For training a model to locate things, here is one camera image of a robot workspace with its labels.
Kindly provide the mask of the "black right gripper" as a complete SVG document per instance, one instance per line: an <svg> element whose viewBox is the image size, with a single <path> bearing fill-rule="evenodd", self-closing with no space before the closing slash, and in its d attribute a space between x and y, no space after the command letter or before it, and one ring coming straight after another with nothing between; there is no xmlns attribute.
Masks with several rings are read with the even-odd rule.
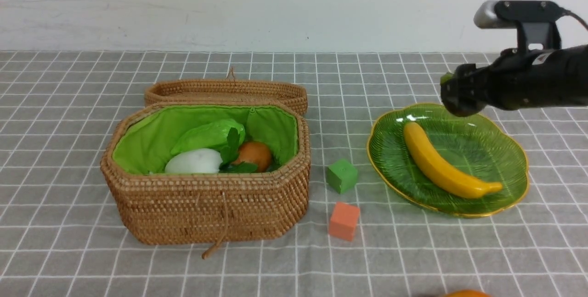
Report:
<svg viewBox="0 0 588 297"><path fill-rule="evenodd" d="M455 76L470 77L474 97L499 110L585 107L588 104L588 49L501 52L489 66L458 66Z"/></svg>

